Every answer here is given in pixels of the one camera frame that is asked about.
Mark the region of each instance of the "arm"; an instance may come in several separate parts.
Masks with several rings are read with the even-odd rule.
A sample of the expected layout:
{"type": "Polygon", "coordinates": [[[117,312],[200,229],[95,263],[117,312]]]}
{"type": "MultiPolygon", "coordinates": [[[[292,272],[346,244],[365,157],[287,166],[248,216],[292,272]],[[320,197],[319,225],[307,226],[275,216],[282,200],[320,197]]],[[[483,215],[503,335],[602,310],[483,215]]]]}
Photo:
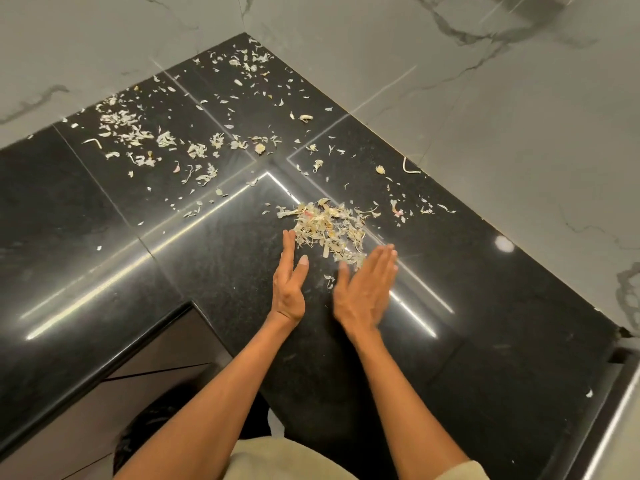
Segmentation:
{"type": "Polygon", "coordinates": [[[362,361],[401,480],[432,480],[468,457],[429,412],[385,347],[378,323],[396,276],[393,246],[379,247],[349,280],[340,265],[334,315],[362,361]]]}
{"type": "Polygon", "coordinates": [[[293,270],[294,238],[292,231],[283,233],[284,250],[273,275],[273,302],[264,325],[222,372],[133,455],[115,480],[222,476],[269,366],[305,312],[300,288],[308,258],[302,256],[293,270]]]}

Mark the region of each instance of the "marble wall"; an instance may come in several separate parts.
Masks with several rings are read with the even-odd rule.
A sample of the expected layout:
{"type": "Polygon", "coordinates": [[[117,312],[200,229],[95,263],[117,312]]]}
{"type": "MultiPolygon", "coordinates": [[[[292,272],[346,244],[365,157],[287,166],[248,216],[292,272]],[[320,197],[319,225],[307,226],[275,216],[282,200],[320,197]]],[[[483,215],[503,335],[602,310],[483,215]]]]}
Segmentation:
{"type": "Polygon", "coordinates": [[[241,0],[246,30],[640,333],[640,0],[241,0]]]}
{"type": "Polygon", "coordinates": [[[0,146],[242,31],[640,333],[640,0],[2,0],[0,146]]]}

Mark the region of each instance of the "hand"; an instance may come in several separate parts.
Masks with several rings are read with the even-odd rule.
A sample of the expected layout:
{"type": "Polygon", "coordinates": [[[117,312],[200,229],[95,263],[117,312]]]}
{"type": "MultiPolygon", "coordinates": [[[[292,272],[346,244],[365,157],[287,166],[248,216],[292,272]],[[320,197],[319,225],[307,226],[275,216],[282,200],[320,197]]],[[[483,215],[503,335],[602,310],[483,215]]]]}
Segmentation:
{"type": "Polygon", "coordinates": [[[309,271],[309,258],[302,256],[293,269],[293,251],[296,247],[296,233],[293,230],[282,231],[282,247],[280,264],[273,274],[273,300],[269,317],[286,317],[295,326],[305,314],[305,297],[300,288],[309,271]]]}
{"type": "Polygon", "coordinates": [[[349,279],[347,263],[340,263],[338,282],[333,290],[333,315],[352,342],[377,330],[396,278],[396,259],[393,244],[379,246],[365,259],[353,279],[349,279]]]}

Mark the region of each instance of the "black countertop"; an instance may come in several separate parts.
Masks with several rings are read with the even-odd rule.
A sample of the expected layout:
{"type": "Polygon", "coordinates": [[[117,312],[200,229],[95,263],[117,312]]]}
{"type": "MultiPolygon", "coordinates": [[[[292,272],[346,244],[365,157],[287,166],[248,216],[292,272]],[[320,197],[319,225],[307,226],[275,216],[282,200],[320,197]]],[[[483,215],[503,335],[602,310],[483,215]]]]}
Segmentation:
{"type": "MultiPolygon", "coordinates": [[[[615,325],[522,250],[500,250],[496,229],[430,177],[405,173],[400,154],[283,62],[255,62],[256,72],[232,66],[245,49],[249,65],[252,51],[267,53],[242,34],[99,106],[137,113],[154,137],[171,131],[174,151],[155,139],[127,148],[97,136],[107,129],[91,107],[0,153],[0,212],[9,223],[0,232],[2,450],[100,380],[187,301],[237,354],[268,312],[281,230],[294,224],[278,219],[275,206],[330,197],[352,208],[381,204],[382,215],[367,220],[365,248],[395,243],[400,266],[381,329],[421,398],[493,480],[537,478],[585,407],[615,325]],[[304,124],[290,112],[314,119],[304,124]],[[277,135],[281,143],[269,142],[260,157],[250,141],[247,150],[226,144],[215,158],[209,138],[217,132],[225,143],[233,134],[277,135]],[[102,148],[84,143],[91,138],[102,148]],[[205,144],[208,157],[190,158],[190,143],[205,144]],[[318,152],[304,148],[312,143],[318,152]],[[126,156],[148,151],[153,167],[126,156]],[[120,156],[107,159],[108,152],[120,156]],[[314,173],[316,159],[324,165],[314,173]],[[198,186],[208,163],[218,176],[198,186]],[[196,164],[205,168],[181,184],[196,164]],[[255,178],[254,187],[246,184],[255,178]],[[433,214],[420,213],[423,199],[433,214]],[[201,211],[183,217],[198,201],[201,211]]],[[[296,259],[303,253],[311,261],[307,314],[261,391],[290,438],[360,478],[392,477],[363,371],[331,316],[324,275],[337,265],[318,246],[296,250],[296,259]]]]}

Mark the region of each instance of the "yellow shirt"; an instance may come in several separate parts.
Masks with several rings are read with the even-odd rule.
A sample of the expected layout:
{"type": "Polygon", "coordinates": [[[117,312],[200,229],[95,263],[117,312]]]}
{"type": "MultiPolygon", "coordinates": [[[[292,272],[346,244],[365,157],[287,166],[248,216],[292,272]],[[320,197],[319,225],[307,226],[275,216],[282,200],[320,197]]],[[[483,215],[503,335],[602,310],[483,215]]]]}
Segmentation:
{"type": "MultiPolygon", "coordinates": [[[[286,438],[239,440],[224,480],[357,480],[340,465],[286,438]]],[[[489,480],[475,461],[462,463],[436,480],[489,480]]]]}

